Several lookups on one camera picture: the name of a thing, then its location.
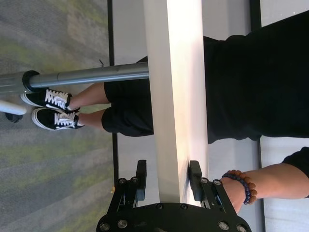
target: floor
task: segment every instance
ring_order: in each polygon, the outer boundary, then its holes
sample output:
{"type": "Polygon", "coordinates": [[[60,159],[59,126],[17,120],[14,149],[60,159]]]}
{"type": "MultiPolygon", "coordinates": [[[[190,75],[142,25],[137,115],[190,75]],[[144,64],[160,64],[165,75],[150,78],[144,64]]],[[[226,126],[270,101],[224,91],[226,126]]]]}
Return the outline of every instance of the floor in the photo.
{"type": "MultiPolygon", "coordinates": [[[[107,1],[0,0],[0,74],[94,68],[99,59],[108,65],[107,1]]],[[[18,95],[0,99],[24,105],[18,95]]],[[[112,197],[112,136],[45,131],[32,109],[16,124],[0,112],[0,231],[92,232],[112,197]]]]}

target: beaded bracelet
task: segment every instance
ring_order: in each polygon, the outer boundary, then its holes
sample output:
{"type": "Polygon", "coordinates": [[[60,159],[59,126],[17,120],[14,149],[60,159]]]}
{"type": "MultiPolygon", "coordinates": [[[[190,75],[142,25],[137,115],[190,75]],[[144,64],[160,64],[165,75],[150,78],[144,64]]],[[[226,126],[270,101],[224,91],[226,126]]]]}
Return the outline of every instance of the beaded bracelet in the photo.
{"type": "Polygon", "coordinates": [[[228,177],[230,179],[237,180],[245,187],[246,199],[243,202],[244,204],[253,204],[256,201],[256,186],[251,182],[251,179],[247,177],[245,173],[242,173],[239,170],[231,170],[225,173],[222,177],[228,177]]]}

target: black sneaker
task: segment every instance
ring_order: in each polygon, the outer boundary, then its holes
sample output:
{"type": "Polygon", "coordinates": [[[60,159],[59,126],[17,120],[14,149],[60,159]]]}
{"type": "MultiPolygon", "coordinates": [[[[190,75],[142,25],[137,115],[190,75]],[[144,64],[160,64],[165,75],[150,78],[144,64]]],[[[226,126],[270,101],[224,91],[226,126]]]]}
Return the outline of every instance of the black sneaker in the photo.
{"type": "Polygon", "coordinates": [[[65,113],[61,110],[39,108],[32,112],[32,121],[38,127],[50,131],[78,129],[83,127],[78,123],[78,115],[79,112],[65,113]]]}
{"type": "Polygon", "coordinates": [[[24,93],[20,95],[20,98],[25,103],[33,106],[47,107],[56,110],[63,110],[66,112],[78,111],[79,109],[68,109],[71,97],[72,95],[70,93],[56,91],[53,89],[44,89],[38,93],[24,93]]]}

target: black shorts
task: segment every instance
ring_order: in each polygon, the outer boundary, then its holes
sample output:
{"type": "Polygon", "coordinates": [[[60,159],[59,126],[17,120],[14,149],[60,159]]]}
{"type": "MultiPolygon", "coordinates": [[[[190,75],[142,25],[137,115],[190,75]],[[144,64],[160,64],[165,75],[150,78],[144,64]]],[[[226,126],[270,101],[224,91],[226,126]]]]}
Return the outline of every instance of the black shorts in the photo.
{"type": "MultiPolygon", "coordinates": [[[[147,62],[147,57],[138,62],[147,62]]],[[[104,88],[112,103],[102,116],[107,132],[131,137],[154,133],[149,79],[106,82],[104,88]]]]}

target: hand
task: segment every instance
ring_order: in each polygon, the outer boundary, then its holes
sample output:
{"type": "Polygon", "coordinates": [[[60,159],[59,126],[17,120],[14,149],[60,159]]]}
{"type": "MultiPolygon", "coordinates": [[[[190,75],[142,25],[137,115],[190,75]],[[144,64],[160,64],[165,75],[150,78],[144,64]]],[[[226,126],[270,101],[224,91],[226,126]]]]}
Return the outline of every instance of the hand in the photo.
{"type": "Polygon", "coordinates": [[[224,177],[221,179],[223,187],[230,199],[236,213],[240,211],[243,202],[246,199],[246,192],[244,186],[237,180],[224,177]]]}

